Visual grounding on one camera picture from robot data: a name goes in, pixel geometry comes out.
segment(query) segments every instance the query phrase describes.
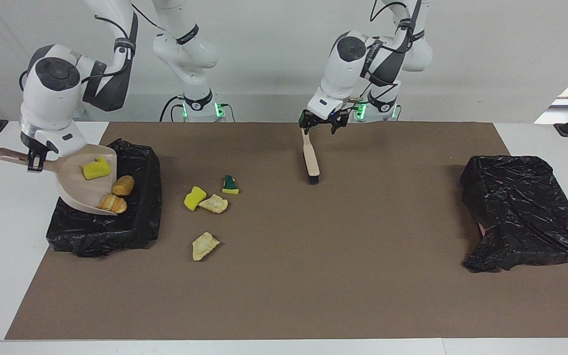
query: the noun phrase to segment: beige dustpan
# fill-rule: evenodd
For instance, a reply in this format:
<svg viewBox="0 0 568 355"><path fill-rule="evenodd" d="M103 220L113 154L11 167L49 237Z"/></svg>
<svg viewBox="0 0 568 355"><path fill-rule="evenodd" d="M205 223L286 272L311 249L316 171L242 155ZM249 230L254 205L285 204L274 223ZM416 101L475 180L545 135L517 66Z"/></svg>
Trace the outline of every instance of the beige dustpan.
<svg viewBox="0 0 568 355"><path fill-rule="evenodd" d="M93 162L97 157L104 157L111 173L108 176L86 180L81 166ZM28 156L20 151L0 148L0 160L27 166ZM98 209L102 197L111 192L117 174L117 155L115 150L95 144L56 160L46 160L43 170L56 174L58 192L62 200L73 209L97 215L117 215L111 211Z"/></svg>

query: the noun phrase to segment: yellow sponge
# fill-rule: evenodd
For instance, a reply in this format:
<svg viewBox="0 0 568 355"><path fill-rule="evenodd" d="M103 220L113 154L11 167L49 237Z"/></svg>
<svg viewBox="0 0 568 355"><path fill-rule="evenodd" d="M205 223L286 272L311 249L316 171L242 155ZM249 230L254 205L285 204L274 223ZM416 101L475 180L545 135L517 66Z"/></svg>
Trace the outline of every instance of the yellow sponge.
<svg viewBox="0 0 568 355"><path fill-rule="evenodd" d="M228 193L231 195L238 195L239 189L223 189L223 193Z"/></svg>
<svg viewBox="0 0 568 355"><path fill-rule="evenodd" d="M90 162L89 164L83 165L83 174L85 179L91 180L95 178L101 178L107 176L111 173L111 166L104 157L97 157L95 162Z"/></svg>
<svg viewBox="0 0 568 355"><path fill-rule="evenodd" d="M183 204L190 209L190 211L194 211L196 206L200 204L202 200L205 200L207 197L207 192L203 191L203 189L195 186L192 188L192 192L185 196L185 200L183 200Z"/></svg>

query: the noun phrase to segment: black trash bag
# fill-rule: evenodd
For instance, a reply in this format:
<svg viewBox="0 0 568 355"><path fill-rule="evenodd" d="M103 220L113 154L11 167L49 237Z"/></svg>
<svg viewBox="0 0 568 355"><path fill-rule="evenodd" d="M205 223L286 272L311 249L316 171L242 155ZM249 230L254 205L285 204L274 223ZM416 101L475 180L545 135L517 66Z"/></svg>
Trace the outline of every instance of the black trash bag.
<svg viewBox="0 0 568 355"><path fill-rule="evenodd" d="M472 157L462 200L485 229L464 262L473 272L568 263L568 200L538 157Z"/></svg>
<svg viewBox="0 0 568 355"><path fill-rule="evenodd" d="M117 153L117 176L135 178L133 192L124 198L128 209L118 216L94 215L75 210L59 198L46 236L55 251L102 256L115 249L144 248L157 239L162 184L155 151L122 139L108 147Z"/></svg>

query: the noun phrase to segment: bread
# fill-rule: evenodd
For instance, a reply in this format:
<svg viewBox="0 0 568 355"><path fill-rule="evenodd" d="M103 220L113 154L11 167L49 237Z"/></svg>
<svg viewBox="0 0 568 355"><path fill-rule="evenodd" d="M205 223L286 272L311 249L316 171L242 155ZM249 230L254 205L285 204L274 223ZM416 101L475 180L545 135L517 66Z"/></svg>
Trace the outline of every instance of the bread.
<svg viewBox="0 0 568 355"><path fill-rule="evenodd" d="M117 197L112 194L108 194L102 198L98 208L104 211L111 211L113 213L122 213L126 211L126 201L124 198Z"/></svg>
<svg viewBox="0 0 568 355"><path fill-rule="evenodd" d="M133 187L135 187L135 179L133 176L124 175L120 177L113 185L113 195L115 196L128 196L133 191Z"/></svg>

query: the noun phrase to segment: potato chip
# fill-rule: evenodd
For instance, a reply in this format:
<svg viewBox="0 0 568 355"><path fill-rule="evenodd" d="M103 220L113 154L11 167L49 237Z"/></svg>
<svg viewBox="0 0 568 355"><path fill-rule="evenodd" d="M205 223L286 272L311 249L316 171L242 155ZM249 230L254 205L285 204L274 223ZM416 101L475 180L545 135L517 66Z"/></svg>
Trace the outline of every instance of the potato chip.
<svg viewBox="0 0 568 355"><path fill-rule="evenodd" d="M194 259L194 261L203 259L205 255L214 250L214 248L219 244L220 242L217 241L210 233L203 233L192 242L192 259Z"/></svg>
<svg viewBox="0 0 568 355"><path fill-rule="evenodd" d="M212 197L208 198L207 200L202 201L199 204L199 207L203 207L208 211L212 211L214 213L222 213L227 209L227 205L229 202L218 195L212 195Z"/></svg>

